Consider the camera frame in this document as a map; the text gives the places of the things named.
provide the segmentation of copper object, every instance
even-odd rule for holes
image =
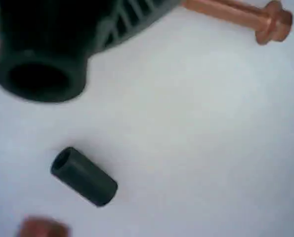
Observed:
[[[17,237],[69,237],[69,228],[55,220],[29,217],[22,223]]]
[[[265,8],[257,8],[235,0],[186,0],[189,10],[223,19],[255,30],[256,41],[267,44],[271,40],[282,42],[289,35],[293,15],[284,10],[280,1],[273,0]]]

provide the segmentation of white surface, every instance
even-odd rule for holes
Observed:
[[[110,205],[50,175],[68,145],[119,182]],[[294,237],[294,31],[260,47],[249,30],[178,8],[94,56],[78,100],[0,90],[0,237],[28,214],[73,237]]]

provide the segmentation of copper pipe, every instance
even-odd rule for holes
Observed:
[[[189,10],[213,16],[255,30],[256,41],[282,42],[289,35],[293,15],[284,10],[280,1],[273,0],[265,8],[257,8],[235,0],[186,0],[183,6]]]

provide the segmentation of black cylinder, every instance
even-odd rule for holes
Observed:
[[[115,180],[72,147],[56,157],[51,173],[98,207],[108,204],[118,189]]]

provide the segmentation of black plastic housing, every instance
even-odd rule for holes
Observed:
[[[73,99],[86,86],[91,55],[135,35],[179,2],[0,0],[0,85],[33,101]]]
[[[96,206],[115,196],[118,184],[76,149],[64,149],[54,160],[51,173]]]

